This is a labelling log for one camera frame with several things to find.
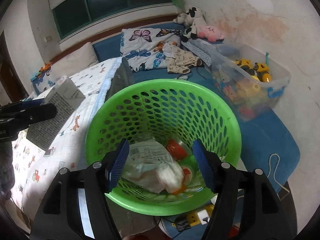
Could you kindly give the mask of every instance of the silver bolt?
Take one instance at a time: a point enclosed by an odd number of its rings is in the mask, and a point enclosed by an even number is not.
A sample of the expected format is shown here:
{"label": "silver bolt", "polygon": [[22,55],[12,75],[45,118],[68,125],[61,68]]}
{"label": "silver bolt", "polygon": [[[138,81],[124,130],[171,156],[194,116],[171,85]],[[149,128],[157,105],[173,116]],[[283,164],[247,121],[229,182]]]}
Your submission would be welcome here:
{"label": "silver bolt", "polygon": [[230,168],[230,164],[224,162],[224,163],[221,163],[221,167],[222,167],[222,168],[225,168],[225,169],[229,169],[229,168]]}
{"label": "silver bolt", "polygon": [[95,169],[98,169],[102,166],[101,162],[95,162],[94,164],[92,164],[92,167]]}
{"label": "silver bolt", "polygon": [[256,169],[255,173],[258,174],[258,175],[262,175],[263,171],[262,171],[262,169]]}
{"label": "silver bolt", "polygon": [[59,170],[59,173],[60,173],[61,175],[66,174],[67,172],[68,172],[68,169],[67,169],[67,168],[61,168],[61,169]]}

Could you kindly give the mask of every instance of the white plastic wrapper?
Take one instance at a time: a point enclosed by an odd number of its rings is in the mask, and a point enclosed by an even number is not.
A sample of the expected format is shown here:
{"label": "white plastic wrapper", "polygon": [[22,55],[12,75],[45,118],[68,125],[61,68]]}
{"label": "white plastic wrapper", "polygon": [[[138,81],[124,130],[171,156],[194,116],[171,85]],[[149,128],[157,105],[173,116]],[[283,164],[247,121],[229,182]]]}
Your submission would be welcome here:
{"label": "white plastic wrapper", "polygon": [[181,188],[183,171],[162,144],[148,140],[130,145],[122,177],[153,193],[172,193]]}

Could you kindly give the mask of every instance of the green plastic basket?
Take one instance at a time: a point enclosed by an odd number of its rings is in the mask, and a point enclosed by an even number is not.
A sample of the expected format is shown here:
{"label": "green plastic basket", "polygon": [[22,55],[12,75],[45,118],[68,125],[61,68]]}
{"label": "green plastic basket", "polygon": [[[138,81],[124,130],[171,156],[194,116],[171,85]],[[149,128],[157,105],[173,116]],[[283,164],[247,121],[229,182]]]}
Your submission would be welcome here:
{"label": "green plastic basket", "polygon": [[[193,141],[200,138],[207,150],[234,166],[240,157],[238,122],[219,96],[188,81],[158,79],[127,87],[105,102],[88,131],[87,161],[101,161],[122,138],[133,144],[146,133],[159,142],[178,137],[190,149]],[[154,194],[121,178],[106,196],[126,209],[153,216],[187,212],[213,197],[199,170],[188,187],[178,195]]]}

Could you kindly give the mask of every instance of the white cable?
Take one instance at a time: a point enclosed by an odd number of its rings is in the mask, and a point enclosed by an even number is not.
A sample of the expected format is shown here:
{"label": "white cable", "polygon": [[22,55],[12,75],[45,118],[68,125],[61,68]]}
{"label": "white cable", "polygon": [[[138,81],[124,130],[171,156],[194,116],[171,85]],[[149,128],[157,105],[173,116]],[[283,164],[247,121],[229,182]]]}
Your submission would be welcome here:
{"label": "white cable", "polygon": [[267,178],[269,178],[270,173],[271,173],[271,158],[272,158],[273,156],[277,156],[277,157],[278,157],[278,163],[277,163],[277,165],[276,165],[276,167],[275,167],[275,171],[274,171],[274,173],[273,173],[273,179],[274,179],[274,181],[275,181],[282,189],[284,189],[284,190],[287,192],[287,195],[289,195],[289,194],[290,194],[290,190],[288,190],[287,188],[285,188],[284,186],[282,186],[282,185],[276,180],[276,171],[277,171],[278,165],[279,165],[279,163],[280,163],[280,156],[279,156],[278,154],[276,154],[276,153],[273,153],[273,154],[270,155],[270,158],[269,158],[269,173],[268,173]]}

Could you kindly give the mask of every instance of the wall outlet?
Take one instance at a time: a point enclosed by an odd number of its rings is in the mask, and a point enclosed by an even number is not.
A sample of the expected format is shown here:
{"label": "wall outlet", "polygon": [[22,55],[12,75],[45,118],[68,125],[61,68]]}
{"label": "wall outlet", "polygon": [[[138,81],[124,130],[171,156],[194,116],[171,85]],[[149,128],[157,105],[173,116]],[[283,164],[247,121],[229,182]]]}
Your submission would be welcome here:
{"label": "wall outlet", "polygon": [[52,36],[51,36],[51,35],[46,36],[46,37],[44,38],[44,40],[45,40],[45,42],[52,41]]}

